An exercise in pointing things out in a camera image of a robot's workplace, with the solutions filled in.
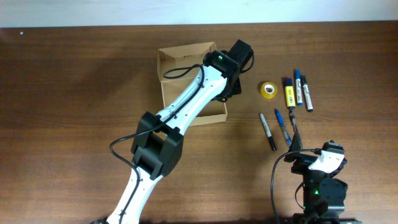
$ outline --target yellow tape roll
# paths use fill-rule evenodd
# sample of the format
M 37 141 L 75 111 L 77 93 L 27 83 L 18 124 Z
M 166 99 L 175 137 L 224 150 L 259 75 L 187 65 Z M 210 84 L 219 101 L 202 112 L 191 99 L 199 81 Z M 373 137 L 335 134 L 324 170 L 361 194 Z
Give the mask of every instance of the yellow tape roll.
M 276 96 L 278 88 L 276 88 L 275 84 L 271 82 L 266 82 L 262 84 L 260 92 L 264 98 L 272 99 L 273 97 Z

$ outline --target small robot arm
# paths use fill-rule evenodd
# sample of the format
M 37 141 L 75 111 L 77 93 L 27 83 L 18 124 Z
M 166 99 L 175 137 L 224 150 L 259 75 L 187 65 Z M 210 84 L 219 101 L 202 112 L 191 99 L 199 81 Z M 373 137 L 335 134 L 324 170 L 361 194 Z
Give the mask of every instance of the small robot arm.
M 243 70 L 249 60 L 251 66 Z M 182 154 L 183 136 L 190 123 L 211 101 L 225 102 L 241 93 L 239 75 L 254 63 L 250 45 L 238 40 L 230 51 L 215 50 L 205 55 L 198 75 L 168 107 L 153 115 L 146 112 L 139 121 L 131 152 L 131 176 L 114 212 L 102 223 L 139 223 L 139 217 L 158 181 L 169 175 Z M 154 134 L 162 132 L 163 140 Z

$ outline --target marker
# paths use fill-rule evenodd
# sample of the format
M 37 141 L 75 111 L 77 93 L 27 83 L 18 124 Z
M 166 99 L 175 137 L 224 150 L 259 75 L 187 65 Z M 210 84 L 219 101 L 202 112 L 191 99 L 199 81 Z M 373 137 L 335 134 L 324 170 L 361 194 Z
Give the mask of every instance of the marker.
M 299 129 L 298 129 L 297 123 L 296 123 L 296 117 L 294 116 L 293 111 L 290 111 L 289 118 L 292 121 L 292 125 L 293 125 L 293 128 L 294 128 L 294 133 L 296 134 L 296 138 L 298 139 L 298 144 L 300 145 L 300 149 L 303 149 L 303 142 L 301 141 Z
M 296 95 L 297 95 L 297 105 L 303 106 L 303 96 L 301 94 L 301 80 L 300 80 L 300 70 L 294 71 L 294 78 L 296 81 Z
M 303 85 L 305 101 L 307 102 L 307 111 L 312 112 L 313 107 L 312 107 L 312 102 L 311 102 L 310 90 L 308 89 L 307 79 L 305 79 L 305 75 L 301 76 L 301 83 Z
M 288 147 L 290 147 L 292 145 L 292 140 L 290 139 L 290 136 L 285 129 L 284 120 L 282 119 L 282 116 L 280 115 L 278 109 L 275 109 L 275 114 L 276 114 L 276 119 L 278 120 L 279 126 L 284 133 L 286 144 L 288 145 Z
M 294 101 L 293 81 L 291 78 L 285 79 L 285 91 L 286 91 L 286 104 L 289 110 L 296 108 Z
M 267 137 L 268 137 L 269 145 L 271 146 L 271 149 L 273 151 L 276 151 L 276 145 L 275 145 L 274 139 L 272 138 L 271 131 L 269 130 L 268 125 L 267 125 L 267 121 L 266 121 L 266 119 L 265 119 L 265 117 L 264 117 L 264 115 L 262 113 L 260 113 L 260 119 L 261 119 L 261 122 L 262 122 L 262 125 L 263 125 L 264 129 L 266 130 L 266 134 L 267 134 Z

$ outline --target wire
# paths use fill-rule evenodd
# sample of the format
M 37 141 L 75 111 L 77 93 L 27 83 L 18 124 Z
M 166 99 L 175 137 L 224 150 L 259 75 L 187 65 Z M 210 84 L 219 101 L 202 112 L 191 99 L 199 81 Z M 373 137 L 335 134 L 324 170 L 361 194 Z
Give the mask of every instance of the wire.
M 302 188 L 303 185 L 304 185 L 304 182 L 301 182 L 301 184 L 297 187 L 296 192 L 294 193 L 294 199 L 296 199 L 297 205 L 299 205 L 301 209 L 304 209 L 304 207 L 301 206 L 299 204 L 299 202 L 297 201 L 297 192 L 299 192 L 300 188 Z
M 188 72 L 190 72 L 193 68 L 198 68 L 198 67 L 202 67 L 202 68 L 203 68 L 203 65 L 194 64 L 194 65 L 192 65 L 191 67 L 182 67 L 182 68 L 170 69 L 169 71 L 167 71 L 167 72 L 165 72 L 165 73 L 163 74 L 163 77 L 164 77 L 164 78 L 181 78 L 181 77 L 183 77 L 184 75 L 186 75 Z M 167 76 L 166 76 L 166 74 L 168 74 L 168 73 L 170 73 L 170 72 L 179 71 L 179 70 L 187 70 L 187 71 L 185 71 L 185 72 L 182 73 L 181 75 L 177 75 L 177 76 L 174 76 L 174 77 L 167 77 Z
M 200 80 L 200 83 L 199 83 L 199 85 L 198 85 L 198 88 L 195 90 L 195 92 L 193 92 L 193 94 L 192 94 L 181 106 L 179 106 L 175 111 L 173 111 L 172 114 L 171 114 L 165 121 L 161 122 L 161 123 L 160 123 L 159 125 L 157 125 L 156 127 L 152 128 L 152 129 L 149 129 L 149 130 L 147 130 L 147 131 L 143 131 L 143 132 L 141 132 L 141 133 L 130 134 L 130 135 L 128 135 L 128 136 L 124 136 L 124 137 L 122 137 L 122 138 L 119 138 L 119 139 L 113 141 L 113 142 L 109 145 L 109 150 L 111 151 L 112 155 L 114 155 L 116 158 L 118 158 L 118 159 L 120 159 L 121 161 L 123 161 L 124 163 L 126 163 L 129 167 L 131 167 L 131 169 L 132 169 L 132 170 L 136 173 L 136 175 L 137 175 L 137 184 L 136 184 L 136 186 L 134 187 L 134 189 L 132 190 L 132 193 L 131 193 L 131 195 L 130 195 L 130 197 L 129 197 L 129 200 L 127 201 L 127 203 L 126 203 L 126 205 L 124 206 L 122 212 L 120 213 L 119 224 L 122 223 L 123 216 L 124 216 L 124 214 L 126 213 L 126 210 L 127 210 L 128 206 L 129 206 L 129 204 L 130 204 L 130 202 L 131 202 L 131 200 L 132 200 L 134 194 L 136 193 L 136 191 L 137 191 L 137 189 L 138 189 L 138 185 L 139 185 L 139 182 L 141 181 L 141 178 L 140 178 L 140 175 L 139 175 L 139 173 L 138 173 L 137 167 L 136 167 L 135 165 L 133 165 L 131 162 L 129 162 L 127 159 L 125 159 L 125 158 L 123 158 L 122 156 L 120 156 L 119 154 L 117 154 L 117 153 L 113 150 L 113 146 L 116 145 L 117 143 L 122 142 L 122 141 L 125 141 L 125 140 L 128 140 L 128 139 L 132 139 L 132 138 L 135 138 L 135 137 L 137 137 L 137 136 L 141 136 L 141 135 L 143 135 L 143 134 L 147 134 L 147 133 L 153 132 L 153 131 L 155 131 L 155 130 L 161 128 L 161 127 L 163 127 L 167 122 L 169 122 L 172 118 L 174 118 L 174 117 L 177 115 L 177 113 L 178 113 L 187 103 L 189 103 L 189 102 L 192 100 L 193 97 L 195 97 L 195 95 L 199 92 L 200 88 L 203 86 L 203 82 L 205 81 L 205 71 L 204 71 L 204 69 L 203 69 L 203 65 L 194 64 L 194 65 L 192 65 L 191 67 L 184 67 L 184 68 L 175 68 L 175 69 L 171 69 L 171 70 L 169 70 L 169 71 L 167 71 L 167 72 L 165 72 L 165 73 L 163 74 L 163 77 L 165 77 L 165 78 L 180 78 L 180 77 L 183 77 L 184 75 L 186 75 L 190 70 L 192 70 L 192 69 L 194 69 L 194 68 L 198 68 L 198 67 L 199 67 L 200 70 L 201 70 L 201 80 Z M 187 69 L 186 72 L 182 73 L 181 75 L 177 75 L 176 77 L 166 77 L 166 76 L 165 76 L 165 75 L 166 75 L 167 73 L 169 73 L 169 72 L 176 71 L 176 70 L 185 70 L 185 69 Z
M 241 74 L 243 74 L 243 73 L 249 71 L 249 70 L 253 67 L 253 65 L 254 65 L 254 54 L 253 54 L 253 56 L 251 57 L 251 64 L 250 64 L 249 68 L 248 68 L 248 69 L 245 69 L 245 70 L 241 70 Z
M 295 154 L 298 152 L 315 152 L 315 151 L 316 151 L 315 149 L 301 149 L 298 151 L 286 152 L 285 154 L 279 156 L 279 158 L 275 161 L 274 168 L 272 168 L 272 175 L 271 175 L 271 203 L 272 203 L 272 209 L 274 210 L 274 215 L 275 215 L 277 224 L 280 224 L 280 220 L 279 220 L 278 213 L 276 212 L 275 201 L 274 201 L 274 176 L 275 176 L 276 165 L 278 164 L 278 162 L 281 159 L 283 159 L 283 157 L 285 157 L 287 155 Z

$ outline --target cardboard box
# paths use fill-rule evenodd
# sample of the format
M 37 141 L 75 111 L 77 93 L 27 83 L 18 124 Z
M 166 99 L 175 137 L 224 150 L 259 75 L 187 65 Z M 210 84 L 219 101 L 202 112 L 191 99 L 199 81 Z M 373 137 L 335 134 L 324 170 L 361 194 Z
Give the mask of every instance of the cardboard box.
M 162 85 L 163 106 L 170 105 L 191 84 L 193 78 L 198 74 L 198 68 L 193 69 L 185 76 L 178 79 L 164 78 L 163 74 L 170 69 L 190 67 L 196 63 L 203 63 L 207 52 L 216 50 L 214 42 L 191 44 L 179 47 L 159 49 L 157 54 L 157 75 Z M 183 70 L 169 73 L 168 75 L 179 75 Z M 228 113 L 225 103 L 219 101 L 209 102 L 198 116 L 192 121 L 191 126 L 210 124 L 226 121 Z

